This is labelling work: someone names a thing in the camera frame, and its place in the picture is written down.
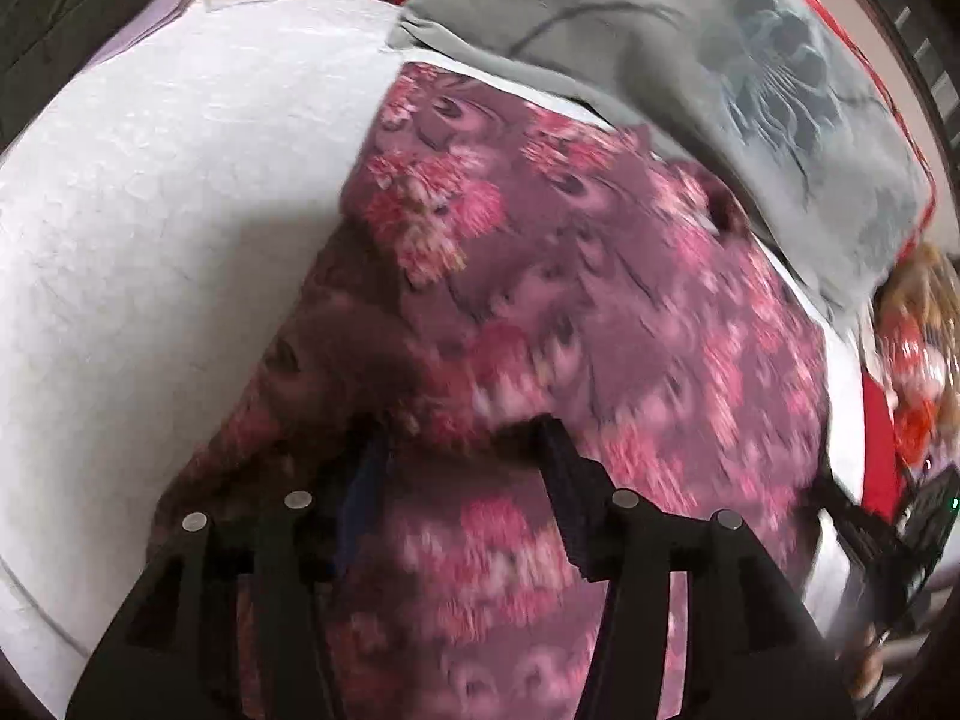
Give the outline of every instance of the gray fabric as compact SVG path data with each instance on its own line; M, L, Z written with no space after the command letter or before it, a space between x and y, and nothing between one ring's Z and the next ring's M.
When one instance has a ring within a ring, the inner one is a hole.
M717 173L843 323L929 186L864 70L803 0L409 0L391 44L648 117Z

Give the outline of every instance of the beige surface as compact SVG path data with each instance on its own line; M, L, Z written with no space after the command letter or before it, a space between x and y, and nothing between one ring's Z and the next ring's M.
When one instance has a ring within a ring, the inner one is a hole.
M883 79L894 98L896 106L904 114L910 133L923 151L930 169L933 170L938 202L937 211L928 228L926 237L949 253L960 253L960 229L957 226L957 217L949 182L947 181L947 171L944 168L944 160L939 148L937 148L933 130L930 128L925 114L923 114L923 108L920 107L920 100L914 94L909 77L901 69L899 60L887 45L882 32L874 25L858 0L820 1L827 6L827 10L847 30L856 45L870 60L877 74Z

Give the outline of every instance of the silver screw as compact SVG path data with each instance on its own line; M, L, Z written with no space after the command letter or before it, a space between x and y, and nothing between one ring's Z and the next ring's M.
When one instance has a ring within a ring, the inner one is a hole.
M743 524L743 517L729 509L720 509L717 512L717 522L728 531L736 531Z
M640 495L634 493L633 490L626 490L625 488L613 490L613 495L611 495L610 499L613 501L613 506L618 507L618 509L632 509L640 503Z
M190 533L197 533L197 531L202 531L206 527L206 514L203 512L193 512L193 514L187 514L184 517L184 531L189 531Z
M287 509L306 509L311 503L313 503L313 495L306 490L294 490L283 499Z

